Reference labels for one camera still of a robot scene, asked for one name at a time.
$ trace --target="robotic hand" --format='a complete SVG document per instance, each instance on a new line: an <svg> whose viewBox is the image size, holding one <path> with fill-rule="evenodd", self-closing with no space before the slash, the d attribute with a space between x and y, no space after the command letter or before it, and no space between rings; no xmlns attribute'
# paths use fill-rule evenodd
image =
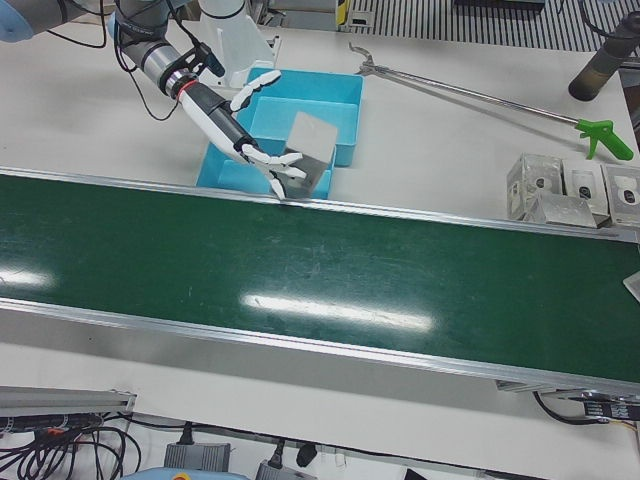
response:
<svg viewBox="0 0 640 480"><path fill-rule="evenodd" d="M0 0L0 40L17 42L75 19L88 8L97 10L99 0ZM255 165L269 180L279 198L285 197L278 176L304 179L306 174L292 166L302 158L297 153L270 156L260 150L255 139L233 118L232 114L245 108L251 95L272 84L280 77L277 71L257 78L228 102L198 81L199 74L208 68L214 75L225 74L215 55L186 28L193 48L180 55L165 39L169 15L176 17L176 9L188 0L115 0L116 12L110 20L118 61L131 71L121 54L130 58L157 87L170 98L180 102L185 112L230 158ZM242 0L207 0L218 8L220 18L244 15Z"/></svg>
<svg viewBox="0 0 640 480"><path fill-rule="evenodd" d="M280 72L267 72L244 87L231 102L227 102L205 85L191 81L178 92L178 100L184 111L205 132L211 143L229 158L250 163L269 180L271 189L278 198L285 198L279 175L303 180L306 173L291 166L300 160L300 153L271 156L258 148L256 141L233 119L232 113L246 108L251 95L262 87L271 85L280 78Z"/></svg>

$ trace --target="blue plastic bin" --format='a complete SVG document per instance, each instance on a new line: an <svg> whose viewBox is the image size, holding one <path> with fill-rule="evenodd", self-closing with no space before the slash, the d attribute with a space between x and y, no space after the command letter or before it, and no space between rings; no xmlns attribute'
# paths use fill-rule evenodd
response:
<svg viewBox="0 0 640 480"><path fill-rule="evenodd" d="M279 155L284 151L284 140L269 140L258 138L260 147L270 155ZM326 200L331 189L333 162L322 174L320 181L311 194L312 198ZM257 168L241 164L227 158L220 150L209 144L202 162L198 187L215 187L227 190L240 190L249 193L269 193L271 187L266 177Z"/></svg>
<svg viewBox="0 0 640 480"><path fill-rule="evenodd" d="M254 68L247 82L266 68ZM296 113L302 111L338 127L337 167L348 167L358 139L360 102L364 82L360 75L282 70L282 77L251 98L238 121L258 138L285 140Z"/></svg>
<svg viewBox="0 0 640 480"><path fill-rule="evenodd" d="M262 73L254 68L247 81ZM331 188L333 167L349 166L358 136L363 81L357 75L282 70L282 78L251 98L251 104L238 114L238 121L270 155L281 155L299 111L338 127L333 162L323 174L312 197L326 199ZM197 185L268 193L267 179L251 165L227 158L209 145L202 162Z"/></svg>

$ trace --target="conveyor belt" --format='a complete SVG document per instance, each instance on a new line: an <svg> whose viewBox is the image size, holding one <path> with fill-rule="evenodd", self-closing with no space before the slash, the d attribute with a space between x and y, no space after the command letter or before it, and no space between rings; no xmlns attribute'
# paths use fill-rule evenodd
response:
<svg viewBox="0 0 640 480"><path fill-rule="evenodd" d="M640 392L632 243L7 174L0 202L5 299Z"/></svg>
<svg viewBox="0 0 640 480"><path fill-rule="evenodd" d="M585 6L605 31L640 9L637 0L586 0ZM582 22L576 0L548 0L540 13L456 6L454 0L353 0L351 9L373 12L371 25L349 27L353 33L576 52L595 51L604 40Z"/></svg>

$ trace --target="white tabletop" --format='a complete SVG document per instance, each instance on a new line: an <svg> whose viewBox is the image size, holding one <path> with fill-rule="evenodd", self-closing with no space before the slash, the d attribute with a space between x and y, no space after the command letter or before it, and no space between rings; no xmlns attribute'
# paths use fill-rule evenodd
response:
<svg viewBox="0 0 640 480"><path fill-rule="evenodd" d="M66 33L98 39L95 27ZM353 72L362 60L344 35L279 33L282 68ZM633 139L617 79L590 104L566 93L589 55L351 39L381 64L611 118ZM0 164L195 182L204 136L179 110L168 122L149 118L110 50L44 35L0 44L0 59ZM166 112L170 101L139 78L151 108ZM504 177L521 152L584 153L577 132L563 125L468 105L367 78L356 157L336 172L332 198L502 217ZM640 471L626 429L562 425L530 395L498 392L487 380L36 318L3 318L0 337L0 363L15 367L0 369L0 384L129 390L147 413L544 478L631 479Z"/></svg>
<svg viewBox="0 0 640 480"><path fill-rule="evenodd" d="M95 28L71 26L82 38ZM567 93L589 54L476 44L278 30L279 68L352 73L363 60L509 100L591 120L612 119L633 144L614 77L593 102ZM176 43L187 46L183 35ZM0 164L194 185L206 140L181 111L151 119L110 49L93 51L48 36L0 45L4 88ZM151 108L172 102L141 74ZM636 158L640 165L637 146ZM587 141L570 126L442 92L421 93L367 77L353 165L336 169L333 200L504 218L505 176L522 152L584 158ZM603 148L596 160L612 162Z"/></svg>

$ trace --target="power cord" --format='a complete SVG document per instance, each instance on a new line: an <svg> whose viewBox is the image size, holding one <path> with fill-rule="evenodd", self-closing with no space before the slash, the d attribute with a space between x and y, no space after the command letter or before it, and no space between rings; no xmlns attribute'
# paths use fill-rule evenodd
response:
<svg viewBox="0 0 640 480"><path fill-rule="evenodd" d="M277 468L278 470L282 469L282 454L284 452L284 438L278 440L278 445L276 446L276 451L273 452L271 459L268 462L268 465L271 468Z"/></svg>
<svg viewBox="0 0 640 480"><path fill-rule="evenodd" d="M178 445L193 445L193 443L193 424L187 422L182 429L182 435L180 436L180 440L178 440Z"/></svg>
<svg viewBox="0 0 640 480"><path fill-rule="evenodd" d="M140 100L142 100L142 104L144 105L144 108L149 114L149 116L154 120L157 120L158 122L164 122L166 120L169 120L169 118L171 118L171 115L173 115L173 112L175 112L176 109L178 108L178 105L180 104L179 100L176 98L176 101L173 107L171 108L171 110L169 110L169 113L167 113L164 117L159 117L151 111L151 109L149 108L149 105L147 104L147 99L144 97L144 94L142 93L142 89L140 88L140 85L136 80L136 77L133 76L133 72L135 72L138 67L136 67L135 65L133 67L129 67L129 65L127 64L127 61L124 59L124 56L122 54L121 40L122 40L122 37L121 37L120 28L118 27L118 22L116 22L114 25L114 31L113 31L113 49L114 49L114 53L115 53L118 65L120 65L120 68L129 75L129 78L131 78L131 81L133 82L133 86L138 92L138 95L140 96Z"/></svg>
<svg viewBox="0 0 640 480"><path fill-rule="evenodd" d="M171 3L171 0L165 0L165 3L167 4L167 7L169 7L169 11L171 12L171 16L173 17L173 19L178 24L178 27L180 27L180 30L182 30L189 37L189 40L191 40L191 43L193 43L193 46L198 48L198 46L202 42L200 40L198 40L198 38L193 33L191 33L187 27L184 26L184 24L182 23L182 19L178 15L178 12L176 12L176 9L173 7L173 4Z"/></svg>
<svg viewBox="0 0 640 480"><path fill-rule="evenodd" d="M540 394L538 392L533 392L533 398L536 399L536 402L538 402L538 405L540 405L540 408L542 408L542 410L544 410L544 412L547 415L549 415L554 420L557 420L558 422L565 423L567 425L606 425L606 424L609 423L609 421L607 419L604 419L604 418L597 419L597 418L570 418L570 417L564 417L564 416L554 412L549 407L547 407L545 405L545 403L542 401L542 398L540 398Z"/></svg>
<svg viewBox="0 0 640 480"><path fill-rule="evenodd" d="M116 450L100 439L101 433L114 433L120 440ZM81 445L89 445L94 449L96 463L96 479L104 479L100 465L98 449L109 452L115 458L115 466L109 480L124 475L124 459L127 443L132 443L137 452L135 471L140 469L142 451L138 442L126 431L104 425L76 427L67 430L57 428L41 429L34 432L34 439L26 445L1 449L0 474L12 466L16 467L17 480L46 480L52 478L70 456L66 479L70 480L76 465L76 454Z"/></svg>
<svg viewBox="0 0 640 480"><path fill-rule="evenodd" d="M140 425L147 428L157 428L158 430L174 430L174 429L183 430L187 426L186 423L184 425L168 425L168 424L162 424L162 423L145 422L145 421L133 418L133 414L125 415L122 413L116 413L111 417L105 417L104 421L109 422L111 420L117 420L117 419L126 420L127 422L131 422L136 425ZM194 425L200 426L200 424L193 424L193 423L191 424L192 427L194 427Z"/></svg>
<svg viewBox="0 0 640 480"><path fill-rule="evenodd" d="M65 35L62 35L60 33L54 32L53 30L47 30L48 33L50 33L51 35L53 35L54 37L58 37L61 38L63 40L66 40L67 42L73 43L75 45L80 45L82 47L87 47L87 48L95 48L95 49L101 49L107 46L107 25L105 22L105 17L107 16L107 14L104 13L104 0L100 0L100 11L99 12L92 12L91 10L88 10L86 8L84 8L82 5L79 5L78 3L72 1L72 0L68 0L71 1L71 3L78 8L79 10L82 10L85 13L89 13L91 15L95 15L97 17L100 17L100 26L102 28L102 42L98 45L94 45L91 43L86 43L86 42L81 42L80 40L76 40L74 38L70 38L67 37Z"/></svg>

